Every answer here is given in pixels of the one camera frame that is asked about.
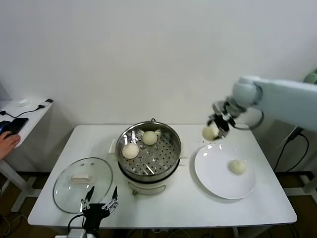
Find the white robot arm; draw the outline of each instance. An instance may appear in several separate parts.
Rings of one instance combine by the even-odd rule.
[[[240,77],[232,95],[212,107],[214,114],[209,116],[208,125],[215,122],[223,136],[229,131],[228,123],[234,125],[234,119],[249,107],[266,116],[317,131],[317,85],[314,84]]]

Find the glass lid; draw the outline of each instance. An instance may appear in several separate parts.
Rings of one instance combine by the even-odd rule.
[[[81,212],[81,199],[93,191],[89,203],[101,202],[112,184],[112,169],[100,158],[85,158],[66,168],[57,178],[53,197],[60,210],[68,213]]]

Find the white plate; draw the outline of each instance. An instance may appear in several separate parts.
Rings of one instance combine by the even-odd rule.
[[[256,183],[256,176],[243,151],[223,141],[213,142],[201,148],[195,157],[195,171],[201,183],[213,194],[227,198],[240,199],[248,196]],[[244,160],[247,170],[236,175],[229,169],[232,160]]]

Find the steel pot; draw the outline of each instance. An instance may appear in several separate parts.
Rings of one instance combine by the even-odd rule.
[[[158,137],[154,145],[142,142],[144,132],[149,130],[154,131]],[[136,143],[139,147],[139,154],[134,159],[127,159],[122,154],[123,147],[128,143]],[[115,155],[122,173],[139,183],[160,182],[171,176],[179,165],[180,152],[181,142],[175,130],[154,119],[126,129],[115,147]]]

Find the white table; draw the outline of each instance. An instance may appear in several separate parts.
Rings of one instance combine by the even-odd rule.
[[[42,103],[42,101],[30,101],[30,104],[25,107],[20,107],[18,105],[18,101],[0,101],[0,110],[6,111],[7,113],[11,114],[12,116],[17,116],[22,112],[31,111],[37,108],[38,104]],[[21,136],[21,141],[17,144],[16,148],[19,147],[25,138],[29,135],[32,129],[36,126],[39,120],[44,116],[44,114],[48,111],[52,104],[49,104],[43,109],[39,109],[35,112],[26,113],[22,115],[22,118],[28,118],[28,122],[24,125],[24,127],[19,132]],[[0,121],[8,120],[12,121],[14,118],[4,115],[0,116]],[[41,190],[40,189],[33,189],[32,185],[36,180],[36,177],[31,177],[28,181],[25,181],[5,160],[0,161],[0,173],[3,174],[8,180],[2,186],[2,193],[8,187],[9,183],[14,183],[20,190],[21,193],[18,196],[16,202],[11,208],[12,212],[18,212],[24,203],[24,200],[27,197],[38,197]]]
[[[110,200],[118,186],[119,205],[101,228],[208,228],[267,226],[293,223],[297,216],[274,172],[250,131],[232,130],[227,143],[238,144],[256,173],[254,191],[240,200],[217,198],[197,182],[192,171],[191,156],[203,142],[204,125],[171,125],[182,141],[180,166],[166,190],[156,195],[132,195],[109,147],[128,125],[81,125],[75,128],[28,218],[37,226],[66,227],[74,214],[57,208],[53,200],[53,186],[58,175],[73,162],[86,157],[100,157],[113,169],[113,184],[103,202]],[[81,219],[72,227],[81,227]]]

